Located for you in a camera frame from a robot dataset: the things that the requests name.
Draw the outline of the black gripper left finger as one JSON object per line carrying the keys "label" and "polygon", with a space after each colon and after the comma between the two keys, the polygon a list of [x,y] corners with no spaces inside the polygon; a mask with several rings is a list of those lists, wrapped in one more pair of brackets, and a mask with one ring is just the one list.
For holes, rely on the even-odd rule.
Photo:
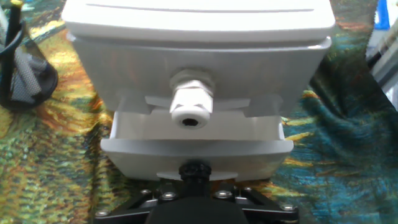
{"label": "black gripper left finger", "polygon": [[162,183],[154,190],[143,189],[112,210],[97,210],[95,224],[186,224],[187,208],[178,202],[184,190],[182,183]]}

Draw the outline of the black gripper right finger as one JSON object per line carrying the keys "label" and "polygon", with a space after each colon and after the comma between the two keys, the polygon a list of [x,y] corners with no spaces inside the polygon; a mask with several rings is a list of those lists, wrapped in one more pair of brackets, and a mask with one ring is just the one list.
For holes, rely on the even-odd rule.
{"label": "black gripper right finger", "polygon": [[250,187],[232,183],[206,187],[205,224],[296,224],[299,209],[279,204]]}

